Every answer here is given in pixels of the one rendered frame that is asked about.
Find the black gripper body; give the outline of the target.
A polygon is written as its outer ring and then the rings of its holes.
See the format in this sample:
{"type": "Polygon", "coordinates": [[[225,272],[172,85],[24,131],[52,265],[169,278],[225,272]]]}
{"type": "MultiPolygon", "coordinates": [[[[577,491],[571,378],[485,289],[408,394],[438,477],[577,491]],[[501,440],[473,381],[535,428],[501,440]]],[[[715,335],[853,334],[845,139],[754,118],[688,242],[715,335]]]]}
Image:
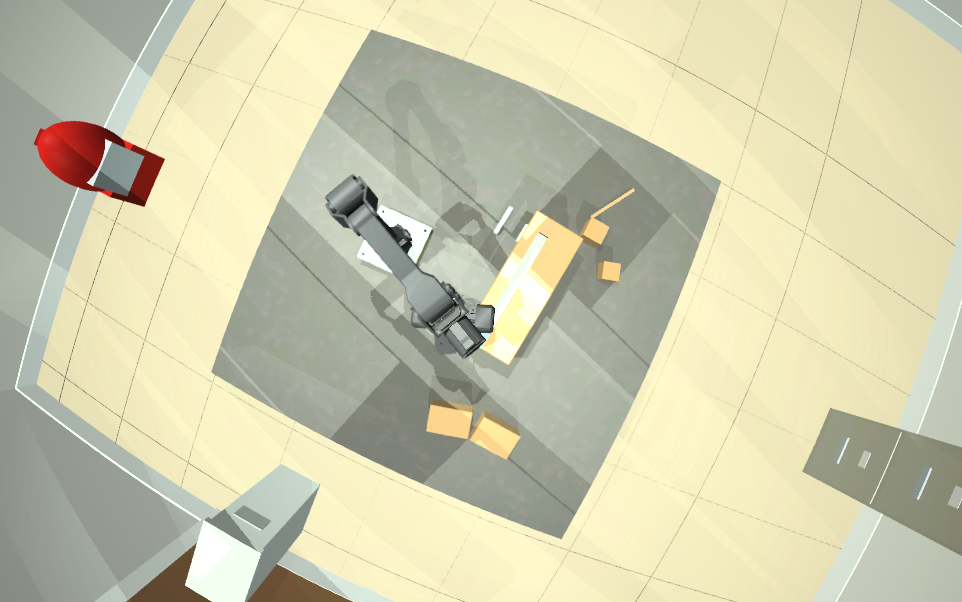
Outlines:
{"type": "MultiPolygon", "coordinates": [[[[495,308],[493,305],[477,304],[471,307],[466,315],[480,333],[492,333],[494,330],[495,308]],[[471,313],[471,314],[470,314],[471,313]]],[[[427,329],[412,312],[411,324],[415,328],[427,329]]]]}

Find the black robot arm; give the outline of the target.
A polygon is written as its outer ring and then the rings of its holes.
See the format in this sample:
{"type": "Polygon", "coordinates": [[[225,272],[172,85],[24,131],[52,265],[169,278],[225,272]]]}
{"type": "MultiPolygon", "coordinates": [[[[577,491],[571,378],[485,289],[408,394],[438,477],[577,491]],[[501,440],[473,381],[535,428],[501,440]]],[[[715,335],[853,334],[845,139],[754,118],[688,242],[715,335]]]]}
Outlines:
{"type": "Polygon", "coordinates": [[[378,215],[378,198],[361,176],[350,175],[325,199],[330,215],[341,226],[361,235],[405,287],[412,312],[434,335],[437,354],[457,352],[465,359],[485,343],[486,339],[466,316],[466,302],[453,286],[421,271],[410,258],[413,241],[407,228],[399,223],[389,227],[378,215]],[[427,321],[436,323],[431,326],[427,321]]]}

